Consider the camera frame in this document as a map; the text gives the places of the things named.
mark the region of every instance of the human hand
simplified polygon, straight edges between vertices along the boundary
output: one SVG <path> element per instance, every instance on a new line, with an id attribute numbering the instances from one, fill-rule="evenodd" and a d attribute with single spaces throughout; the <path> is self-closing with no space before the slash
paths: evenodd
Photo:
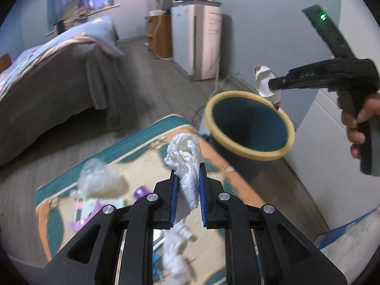
<path id="1" fill-rule="evenodd" d="M 342 103 L 338 99 L 338 107 L 343 109 Z M 358 123 L 365 122 L 374 115 L 380 115 L 380 94 L 374 93 L 366 98 L 362 109 L 355 118 L 346 111 L 342 111 L 342 123 L 347 126 L 347 138 L 353 143 L 351 146 L 351 155 L 353 158 L 360 157 L 359 145 L 362 145 L 366 139 L 363 133 L 357 130 Z"/>

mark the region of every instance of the yellow trash can rim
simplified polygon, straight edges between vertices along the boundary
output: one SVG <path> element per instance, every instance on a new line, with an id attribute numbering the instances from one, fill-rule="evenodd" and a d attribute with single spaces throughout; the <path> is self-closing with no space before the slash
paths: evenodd
<path id="1" fill-rule="evenodd" d="M 271 108 L 273 111 L 277 112 L 278 115 L 280 116 L 280 118 L 282 119 L 282 121 L 284 121 L 284 124 L 286 126 L 286 130 L 288 133 L 288 140 L 287 140 L 286 144 L 281 149 L 278 149 L 276 151 L 268 151 L 268 152 L 257 151 L 257 150 L 249 149 L 249 148 L 233 141 L 227 135 L 225 135 L 219 129 L 219 127 L 216 125 L 216 123 L 214 121 L 214 117 L 212 115 L 212 111 L 214 109 L 214 106 L 217 103 L 219 103 L 220 101 L 222 101 L 226 98 L 233 98 L 233 97 L 248 98 L 248 99 L 251 99 L 253 101 L 260 102 L 260 103 L 268 106 L 269 108 Z M 294 130 L 293 123 L 291 122 L 290 118 L 285 113 L 285 111 L 283 111 L 281 108 L 279 110 L 276 110 L 270 101 L 266 100 L 265 98 L 263 98 L 259 95 L 256 95 L 256 94 L 250 93 L 250 92 L 227 91 L 227 92 L 219 93 L 219 94 L 215 95 L 214 97 L 212 97 L 206 105 L 205 123 L 206 123 L 206 126 L 208 127 L 208 129 L 210 130 L 212 137 L 219 144 L 221 144 L 223 147 L 225 147 L 229 151 L 231 151 L 231 152 L 233 152 L 233 153 L 235 153 L 241 157 L 248 158 L 250 160 L 272 161 L 272 160 L 276 160 L 280 157 L 283 157 L 286 153 L 289 152 L 290 148 L 292 147 L 292 145 L 294 143 L 294 139 L 295 139 L 295 130 Z"/>

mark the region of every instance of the green rug border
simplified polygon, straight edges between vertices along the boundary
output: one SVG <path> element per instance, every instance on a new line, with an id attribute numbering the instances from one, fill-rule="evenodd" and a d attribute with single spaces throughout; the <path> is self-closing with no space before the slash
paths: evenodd
<path id="1" fill-rule="evenodd" d="M 52 180 L 48 184 L 40 187 L 35 195 L 36 207 L 42 203 L 46 198 L 49 198 L 59 192 L 60 190 L 67 188 L 71 184 L 75 183 L 79 179 L 81 170 L 89 159 L 96 157 L 105 162 L 106 164 L 116 160 L 117 158 L 132 151 L 138 146 L 144 144 L 145 142 L 151 140 L 154 137 L 159 136 L 160 134 L 170 131 L 179 126 L 189 125 L 190 123 L 182 116 L 179 115 L 170 115 L 161 120 L 155 122 L 146 129 L 141 130 L 140 132 L 131 135 L 125 139 L 122 139 L 118 143 L 112 145 L 111 147 L 95 154 L 92 157 L 84 160 L 78 165 L 72 167 L 58 178 Z"/>

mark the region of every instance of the wooden floor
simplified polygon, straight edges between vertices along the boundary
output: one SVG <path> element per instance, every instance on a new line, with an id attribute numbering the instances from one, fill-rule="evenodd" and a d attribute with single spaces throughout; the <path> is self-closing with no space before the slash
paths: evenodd
<path id="1" fill-rule="evenodd" d="M 191 121 L 214 89 L 214 81 L 190 82 L 173 61 L 156 60 L 144 41 L 119 44 L 122 50 L 128 48 L 133 53 L 126 63 L 137 73 L 136 78 L 128 80 L 136 85 L 136 103 L 144 100 L 145 104 L 136 106 L 138 121 L 131 121 L 131 127 L 122 133 L 113 133 L 105 125 L 105 111 L 87 110 L 50 129 L 16 159 L 0 167 L 0 203 L 4 203 L 1 244 L 31 283 L 47 263 L 35 216 L 34 195 L 38 187 L 166 115 L 177 113 Z M 328 230 L 313 200 L 283 159 L 273 162 L 249 183 L 311 241 Z"/>

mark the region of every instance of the rug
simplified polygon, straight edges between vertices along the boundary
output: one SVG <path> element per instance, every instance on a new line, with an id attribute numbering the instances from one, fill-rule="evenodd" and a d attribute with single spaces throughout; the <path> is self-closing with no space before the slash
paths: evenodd
<path id="1" fill-rule="evenodd" d="M 158 181 L 169 178 L 171 170 L 163 158 L 168 143 L 178 133 L 191 133 L 198 139 L 208 176 L 222 181 L 225 191 L 239 196 L 248 205 L 261 207 L 264 204 L 244 179 L 198 136 L 189 122 L 178 115 L 167 116 L 93 157 L 114 166 L 123 175 L 128 190 L 121 198 L 131 205 L 135 201 L 133 192 L 138 187 L 145 185 L 153 191 Z M 39 236 L 48 260 L 75 235 L 69 222 L 74 219 L 76 201 L 69 194 L 71 190 L 76 190 L 86 161 L 39 188 L 35 195 Z M 224 284 L 224 231 L 205 229 L 200 208 L 190 213 L 185 225 L 194 235 L 183 254 L 192 271 L 190 285 Z"/>

